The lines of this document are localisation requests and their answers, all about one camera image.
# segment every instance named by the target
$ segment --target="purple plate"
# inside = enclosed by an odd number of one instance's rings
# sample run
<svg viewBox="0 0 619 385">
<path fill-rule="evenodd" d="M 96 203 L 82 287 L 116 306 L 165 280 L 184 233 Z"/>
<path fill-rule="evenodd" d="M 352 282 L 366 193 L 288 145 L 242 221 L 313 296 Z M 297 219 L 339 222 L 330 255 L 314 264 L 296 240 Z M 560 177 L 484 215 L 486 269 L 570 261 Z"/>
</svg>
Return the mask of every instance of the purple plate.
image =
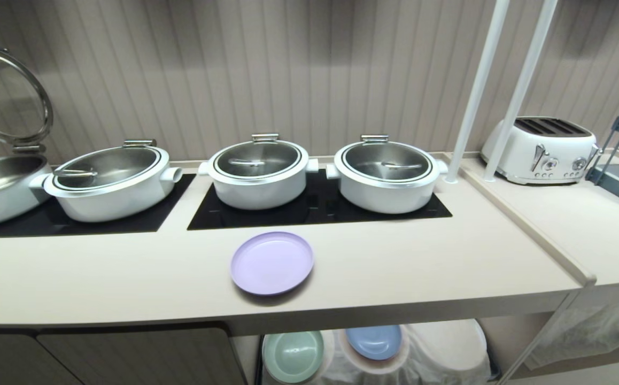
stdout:
<svg viewBox="0 0 619 385">
<path fill-rule="evenodd" d="M 246 292 L 276 295 L 300 285 L 312 266 L 314 255 L 307 241 L 286 232 L 264 233 L 236 250 L 231 278 Z"/>
</svg>

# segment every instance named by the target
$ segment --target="blue bowl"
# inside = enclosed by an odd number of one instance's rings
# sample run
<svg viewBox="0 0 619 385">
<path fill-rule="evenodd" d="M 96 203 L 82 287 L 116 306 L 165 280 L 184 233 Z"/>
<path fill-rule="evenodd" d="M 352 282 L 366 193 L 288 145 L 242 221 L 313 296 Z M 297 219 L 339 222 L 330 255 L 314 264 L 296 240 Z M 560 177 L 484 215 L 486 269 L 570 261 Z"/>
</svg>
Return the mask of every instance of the blue bowl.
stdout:
<svg viewBox="0 0 619 385">
<path fill-rule="evenodd" d="M 383 361 L 392 358 L 402 345 L 399 325 L 353 327 L 346 329 L 345 334 L 350 346 L 369 360 Z"/>
</svg>

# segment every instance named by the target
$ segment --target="wall panel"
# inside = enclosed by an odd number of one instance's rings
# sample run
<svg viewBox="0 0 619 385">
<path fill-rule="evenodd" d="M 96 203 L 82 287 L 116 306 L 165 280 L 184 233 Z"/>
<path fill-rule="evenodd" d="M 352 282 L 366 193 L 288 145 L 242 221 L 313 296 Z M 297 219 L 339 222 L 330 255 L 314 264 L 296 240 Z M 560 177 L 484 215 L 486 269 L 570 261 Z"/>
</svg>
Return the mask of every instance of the wall panel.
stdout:
<svg viewBox="0 0 619 385">
<path fill-rule="evenodd" d="M 375 132 L 442 151 L 454 147 L 493 5 L 0 0 L 0 46 L 50 93 L 53 163 L 136 137 L 203 159 L 254 132 L 315 155 Z M 510 5 L 468 149 L 504 116 L 540 6 Z M 618 110 L 619 2 L 560 2 L 522 112 L 601 137 Z"/>
</svg>

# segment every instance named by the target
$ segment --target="plate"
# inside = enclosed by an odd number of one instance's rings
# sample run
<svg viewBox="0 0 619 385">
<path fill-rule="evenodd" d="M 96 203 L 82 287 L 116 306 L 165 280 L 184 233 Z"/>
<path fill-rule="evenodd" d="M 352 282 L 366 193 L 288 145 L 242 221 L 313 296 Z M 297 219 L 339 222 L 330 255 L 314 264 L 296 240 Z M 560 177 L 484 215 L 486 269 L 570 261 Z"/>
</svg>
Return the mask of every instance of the plate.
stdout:
<svg viewBox="0 0 619 385">
<path fill-rule="evenodd" d="M 402 344 L 400 345 L 400 351 L 398 351 L 395 356 L 390 358 L 390 360 L 370 360 L 357 353 L 348 342 L 348 336 L 344 329 L 338 331 L 336 334 L 338 341 L 336 351 L 341 351 L 352 365 L 364 373 L 371 373 L 375 375 L 393 373 L 400 370 L 400 368 L 402 368 L 409 360 L 409 351 L 412 345 L 412 342 L 409 339 L 410 335 L 407 332 L 407 326 L 400 326 L 400 330 L 402 331 Z"/>
<path fill-rule="evenodd" d="M 354 327 L 346 329 L 350 346 L 362 356 L 375 361 L 392 358 L 400 351 L 402 331 L 399 325 Z"/>
<path fill-rule="evenodd" d="M 278 382 L 306 381 L 324 361 L 324 339 L 320 332 L 268 334 L 262 344 L 262 361 Z"/>
<path fill-rule="evenodd" d="M 475 319 L 425 322 L 410 327 L 424 354 L 442 368 L 463 372 L 486 362 L 488 344 Z"/>
<path fill-rule="evenodd" d="M 300 285 L 314 266 L 312 247 L 287 232 L 255 236 L 236 250 L 231 278 L 246 292 L 277 295 Z"/>
</svg>

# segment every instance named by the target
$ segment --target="white bag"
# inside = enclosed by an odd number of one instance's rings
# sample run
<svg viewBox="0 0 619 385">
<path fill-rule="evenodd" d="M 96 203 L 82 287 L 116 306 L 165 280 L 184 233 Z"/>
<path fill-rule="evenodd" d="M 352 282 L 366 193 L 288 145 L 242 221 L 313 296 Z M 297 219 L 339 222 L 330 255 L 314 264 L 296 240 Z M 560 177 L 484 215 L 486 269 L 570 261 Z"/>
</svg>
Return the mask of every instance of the white bag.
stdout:
<svg viewBox="0 0 619 385">
<path fill-rule="evenodd" d="M 529 369 L 619 348 L 619 304 L 568 309 L 525 361 Z"/>
</svg>

